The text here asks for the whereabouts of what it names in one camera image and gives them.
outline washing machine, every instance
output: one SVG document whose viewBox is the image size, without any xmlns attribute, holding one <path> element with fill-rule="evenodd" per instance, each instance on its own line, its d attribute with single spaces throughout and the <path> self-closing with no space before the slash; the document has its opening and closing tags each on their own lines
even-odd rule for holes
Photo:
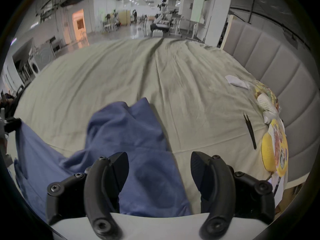
<svg viewBox="0 0 320 240">
<path fill-rule="evenodd" d="M 37 76 L 55 58 L 50 42 L 42 44 L 34 53 L 30 55 L 29 64 Z"/>
</svg>

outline beige bed sheet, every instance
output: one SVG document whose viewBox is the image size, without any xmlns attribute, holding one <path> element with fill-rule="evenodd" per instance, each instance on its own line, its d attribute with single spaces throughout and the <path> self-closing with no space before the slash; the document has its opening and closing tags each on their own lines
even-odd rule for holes
<svg viewBox="0 0 320 240">
<path fill-rule="evenodd" d="M 54 60 L 23 94 L 15 117 L 69 157 L 84 148 L 94 112 L 111 102 L 151 104 L 177 162 L 193 213 L 200 193 L 190 172 L 192 151 L 220 155 L 235 171 L 266 179 L 261 139 L 267 132 L 249 91 L 226 75 L 254 80 L 234 58 L 217 48 L 174 39 L 101 42 Z M 253 149 L 243 117 L 252 123 Z M 8 149 L 14 154 L 14 135 Z"/>
</svg>

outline orange lit doorway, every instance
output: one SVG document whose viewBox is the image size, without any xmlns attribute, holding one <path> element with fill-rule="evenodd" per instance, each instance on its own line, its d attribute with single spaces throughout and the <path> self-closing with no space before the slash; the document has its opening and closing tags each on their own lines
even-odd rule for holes
<svg viewBox="0 0 320 240">
<path fill-rule="evenodd" d="M 72 14 L 73 29 L 77 41 L 81 40 L 81 33 L 86 32 L 85 17 L 83 9 Z"/>
</svg>

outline blue towel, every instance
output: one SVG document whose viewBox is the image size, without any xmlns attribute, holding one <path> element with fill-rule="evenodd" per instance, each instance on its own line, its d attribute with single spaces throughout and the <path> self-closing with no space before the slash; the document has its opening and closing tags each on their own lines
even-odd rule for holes
<svg viewBox="0 0 320 240">
<path fill-rule="evenodd" d="M 173 155 L 146 98 L 131 107 L 114 102 L 96 112 L 88 124 L 85 149 L 70 158 L 48 146 L 25 123 L 16 131 L 16 143 L 17 183 L 44 221 L 50 183 L 83 173 L 100 156 L 123 151 L 128 154 L 130 170 L 119 195 L 120 213 L 143 217 L 191 214 Z"/>
</svg>

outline upholstered headboard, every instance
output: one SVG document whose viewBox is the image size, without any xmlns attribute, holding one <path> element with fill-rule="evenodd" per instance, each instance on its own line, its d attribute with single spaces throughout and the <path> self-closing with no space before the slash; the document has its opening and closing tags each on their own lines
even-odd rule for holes
<svg viewBox="0 0 320 240">
<path fill-rule="evenodd" d="M 289 148 L 288 182 L 302 178 L 320 144 L 320 92 L 314 79 L 290 49 L 245 22 L 231 20 L 221 48 L 278 97 Z"/>
</svg>

